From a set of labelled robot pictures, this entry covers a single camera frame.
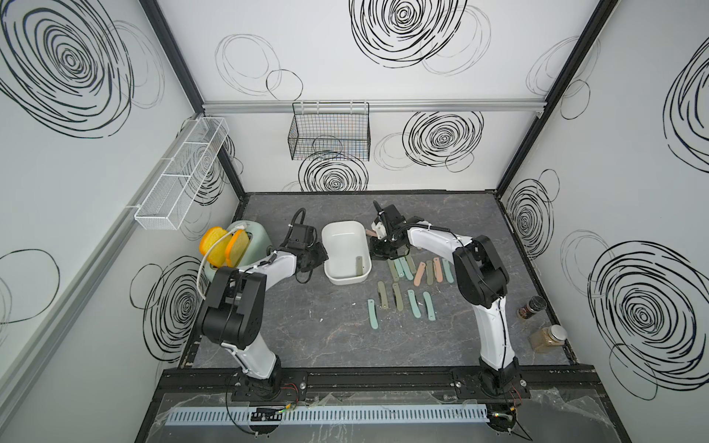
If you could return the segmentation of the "pink knife second row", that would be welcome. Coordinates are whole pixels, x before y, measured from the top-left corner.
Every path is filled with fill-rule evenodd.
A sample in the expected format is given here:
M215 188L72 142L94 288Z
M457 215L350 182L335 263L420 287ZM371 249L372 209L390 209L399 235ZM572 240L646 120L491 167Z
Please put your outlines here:
M440 258L433 258L433 268L437 282L443 282L443 270Z

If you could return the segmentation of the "olive knife second row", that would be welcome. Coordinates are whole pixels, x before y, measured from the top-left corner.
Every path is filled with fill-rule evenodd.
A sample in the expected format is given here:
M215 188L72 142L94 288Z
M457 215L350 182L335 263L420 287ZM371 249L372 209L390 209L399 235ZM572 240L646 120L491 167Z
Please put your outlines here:
M426 275L427 275L427 285L432 286L435 282L435 271L433 267L433 262L428 260L426 262Z

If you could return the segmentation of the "teal knife second row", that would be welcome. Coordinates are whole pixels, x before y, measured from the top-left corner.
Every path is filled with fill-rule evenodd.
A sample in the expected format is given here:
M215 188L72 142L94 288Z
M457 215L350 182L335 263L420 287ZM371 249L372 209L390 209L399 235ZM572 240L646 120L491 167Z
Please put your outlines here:
M409 265L409 262L407 261L406 258L400 258L399 261L401 263L401 266L402 266L402 269L404 272L404 276L406 277L407 280L412 281L414 279L414 274L411 271L411 267Z

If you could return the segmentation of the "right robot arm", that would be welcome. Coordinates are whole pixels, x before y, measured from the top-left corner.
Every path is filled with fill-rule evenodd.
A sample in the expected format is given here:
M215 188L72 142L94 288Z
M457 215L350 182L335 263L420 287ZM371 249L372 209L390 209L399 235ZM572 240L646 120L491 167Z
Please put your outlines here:
M406 219L393 205L375 201L373 206L377 216L372 223L375 235L369 239L372 258L397 260L415 247L452 263L458 290L476 314L482 389L490 397L504 395L519 375L519 363L506 319L510 275L492 240L461 236L420 217Z

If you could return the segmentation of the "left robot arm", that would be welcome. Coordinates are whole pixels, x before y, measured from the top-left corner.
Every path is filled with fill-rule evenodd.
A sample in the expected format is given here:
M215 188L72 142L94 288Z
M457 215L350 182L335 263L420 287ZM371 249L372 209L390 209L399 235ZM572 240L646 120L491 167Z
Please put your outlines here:
M315 227L291 223L282 245L267 258L244 269L222 267L213 277L196 329L229 352L264 397L282 391L281 360L260 333L266 292L299 274L312 275L327 258Z

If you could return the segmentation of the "long teal knife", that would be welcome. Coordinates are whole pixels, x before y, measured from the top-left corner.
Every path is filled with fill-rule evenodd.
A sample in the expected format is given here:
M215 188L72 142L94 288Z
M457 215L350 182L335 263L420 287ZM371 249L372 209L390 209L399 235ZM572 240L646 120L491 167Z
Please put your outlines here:
M409 301L409 305L411 308L411 311L416 319L421 319L422 313L419 308L419 304L417 303L417 296L415 295L415 291L409 289L407 292L407 297Z

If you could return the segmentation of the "white plastic storage box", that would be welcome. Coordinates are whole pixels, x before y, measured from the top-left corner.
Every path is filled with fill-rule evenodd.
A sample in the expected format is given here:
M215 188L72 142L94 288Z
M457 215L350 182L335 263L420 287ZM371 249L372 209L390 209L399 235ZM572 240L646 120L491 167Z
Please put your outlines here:
M336 221L321 231L329 259L323 268L328 280L337 286L361 284L372 270L365 227L357 221ZM364 259L364 274L356 276L356 257Z

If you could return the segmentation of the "olive folding knife top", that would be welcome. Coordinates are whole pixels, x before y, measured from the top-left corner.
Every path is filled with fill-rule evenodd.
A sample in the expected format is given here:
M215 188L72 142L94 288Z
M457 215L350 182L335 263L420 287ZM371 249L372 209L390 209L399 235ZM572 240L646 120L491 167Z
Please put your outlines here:
M410 265L410 267L411 267L411 271L412 271L412 273L414 274L414 277L415 277L415 273L417 272L417 265L415 265L415 262L414 262L414 260L412 259L412 257L411 257L410 255L405 256L405 258L406 258L407 261L409 262L409 265Z

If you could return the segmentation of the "teal knife third row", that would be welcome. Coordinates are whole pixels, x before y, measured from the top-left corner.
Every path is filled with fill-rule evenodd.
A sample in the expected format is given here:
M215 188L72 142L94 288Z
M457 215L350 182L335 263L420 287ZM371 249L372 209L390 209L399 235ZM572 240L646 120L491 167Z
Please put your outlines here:
M437 319L437 317L436 317L436 312L435 312L432 296L428 291L424 291L423 297L425 300L428 320L435 321Z

